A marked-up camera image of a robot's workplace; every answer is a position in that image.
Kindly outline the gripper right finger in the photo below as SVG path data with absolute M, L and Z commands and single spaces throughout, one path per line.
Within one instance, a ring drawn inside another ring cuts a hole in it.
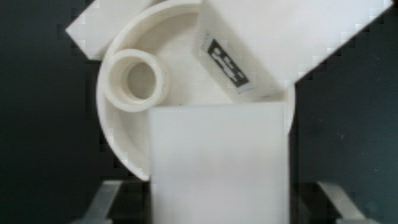
M 339 213 L 336 224 L 380 224 L 364 216 L 343 187 L 331 182 L 318 182 L 318 186 Z

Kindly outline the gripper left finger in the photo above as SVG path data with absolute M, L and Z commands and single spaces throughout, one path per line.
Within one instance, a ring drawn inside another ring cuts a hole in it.
M 108 180 L 101 183 L 84 217 L 78 218 L 69 224 L 114 224 L 110 211 L 121 185 L 123 182 L 116 180 Z

